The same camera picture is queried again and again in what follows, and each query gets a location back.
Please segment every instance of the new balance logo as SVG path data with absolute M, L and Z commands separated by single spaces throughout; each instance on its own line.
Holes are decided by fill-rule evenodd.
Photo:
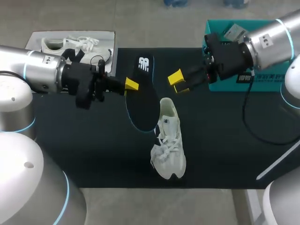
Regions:
M 149 59 L 148 58 L 139 58 L 139 68 L 149 72 Z

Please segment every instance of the white sneaker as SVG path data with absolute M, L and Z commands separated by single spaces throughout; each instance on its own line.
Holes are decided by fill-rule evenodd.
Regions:
M 62 55 L 69 64 L 72 61 L 77 61 L 97 65 L 100 59 L 103 58 L 106 62 L 111 56 L 109 49 L 99 47 L 98 44 L 99 40 L 90 37 L 68 37 L 64 39 L 43 38 L 42 52 Z
M 155 133 L 158 142 L 151 150 L 151 164 L 167 180 L 173 173 L 181 178 L 187 163 L 182 146 L 180 120 L 173 101 L 168 97 L 160 100 L 160 117 Z

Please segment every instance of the shoelace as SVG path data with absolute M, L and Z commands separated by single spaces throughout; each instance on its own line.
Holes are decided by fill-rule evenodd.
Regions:
M 161 140 L 162 134 L 159 134 L 157 138 L 159 140 L 160 146 L 157 146 L 157 148 L 154 149 L 154 154 L 151 157 L 151 164 L 153 167 L 154 167 L 153 159 L 157 155 L 159 160 L 165 160 L 171 152 L 179 151 L 178 146 L 179 146 L 180 136 L 178 138 L 165 136 L 165 138 Z
M 78 41 L 78 43 L 75 46 L 76 48 L 80 48 L 87 52 L 91 52 L 94 45 L 99 44 L 99 40 L 91 37 L 78 37 L 78 38 L 71 38 L 71 39 Z

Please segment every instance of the teal shoe box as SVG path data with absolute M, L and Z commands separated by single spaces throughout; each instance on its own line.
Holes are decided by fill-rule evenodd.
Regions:
M 247 31 L 256 30 L 272 21 L 268 20 L 208 20 L 206 22 L 205 34 L 217 33 L 219 39 L 224 44 L 230 42 L 224 34 L 237 24 Z M 262 71 L 255 71 L 255 79 L 251 91 L 280 91 L 281 83 L 285 80 L 285 73 L 290 66 L 290 62 L 284 62 Z M 247 91 L 250 83 L 250 70 L 242 74 L 235 75 L 226 80 L 218 80 L 210 84 L 211 91 Z

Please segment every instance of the shoe sole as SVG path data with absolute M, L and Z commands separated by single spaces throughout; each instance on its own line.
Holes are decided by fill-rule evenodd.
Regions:
M 139 90 L 127 90 L 126 108 L 131 123 L 142 132 L 155 129 L 160 114 L 160 102 L 153 86 L 154 57 L 140 54 L 134 62 L 131 80 L 139 84 Z

